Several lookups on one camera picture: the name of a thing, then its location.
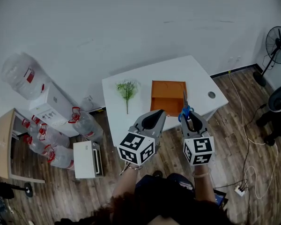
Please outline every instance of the plastic water bottle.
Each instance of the plastic water bottle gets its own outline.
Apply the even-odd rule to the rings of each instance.
[[[37,99],[50,80],[38,62],[24,52],[15,53],[5,61],[1,78],[27,100]]]
[[[73,107],[72,120],[73,128],[86,139],[100,143],[103,138],[103,129],[95,118],[88,112],[80,112],[79,107]]]
[[[44,157],[49,157],[49,153],[45,150],[46,145],[32,136],[25,135],[24,141],[29,145],[30,150]]]
[[[40,126],[38,124],[33,124],[27,119],[23,119],[22,125],[27,129],[28,134],[32,136],[33,138],[37,138],[38,131],[40,129]]]
[[[73,149],[56,146],[49,150],[48,163],[51,166],[74,170],[74,151]]]
[[[67,148],[70,145],[70,139],[66,135],[53,129],[46,123],[41,125],[37,138],[44,144],[50,144],[52,147],[59,145]]]

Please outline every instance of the fan stand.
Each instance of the fan stand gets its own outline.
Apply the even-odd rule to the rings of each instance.
[[[28,183],[28,182],[25,182],[24,187],[19,187],[19,186],[11,185],[11,184],[9,184],[9,186],[11,189],[14,189],[14,190],[25,191],[25,194],[27,197],[33,196],[32,187],[31,187],[30,183]]]
[[[277,50],[275,50],[271,55],[271,60],[270,62],[268,63],[266,69],[264,69],[264,71],[262,73],[260,72],[254,72],[253,73],[253,77],[255,79],[255,81],[261,86],[261,87],[265,87],[266,86],[266,79],[263,77],[264,73],[266,72],[266,70],[268,69],[268,67],[271,65],[272,61],[273,61],[273,58],[275,57],[277,53]]]

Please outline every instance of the white cube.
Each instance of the white cube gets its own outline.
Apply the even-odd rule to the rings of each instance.
[[[117,149],[122,160],[142,165],[155,154],[155,139],[128,132]]]
[[[183,153],[190,165],[207,164],[214,153],[214,137],[184,139]]]

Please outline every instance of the baseboard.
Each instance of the baseboard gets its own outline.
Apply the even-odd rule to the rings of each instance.
[[[248,65],[248,66],[244,66],[244,67],[239,67],[239,68],[235,68],[235,69],[232,69],[232,70],[228,70],[226,72],[217,73],[217,74],[211,75],[210,77],[211,78],[215,78],[215,77],[219,77],[219,76],[223,76],[225,74],[228,74],[229,72],[234,73],[234,72],[237,72],[237,71],[240,71],[240,70],[243,70],[243,69],[246,69],[246,68],[251,68],[251,67],[255,67],[259,72],[262,72],[261,67],[257,63],[255,63],[255,64],[252,64],[252,65]]]
[[[97,113],[100,113],[103,111],[106,111],[106,107],[99,107],[99,108],[89,111],[88,113],[91,115],[94,115],[94,114],[97,114]]]

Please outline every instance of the power strip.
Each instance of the power strip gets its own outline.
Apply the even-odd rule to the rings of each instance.
[[[235,187],[234,192],[236,192],[241,197],[245,194],[244,190],[242,190],[239,186]]]

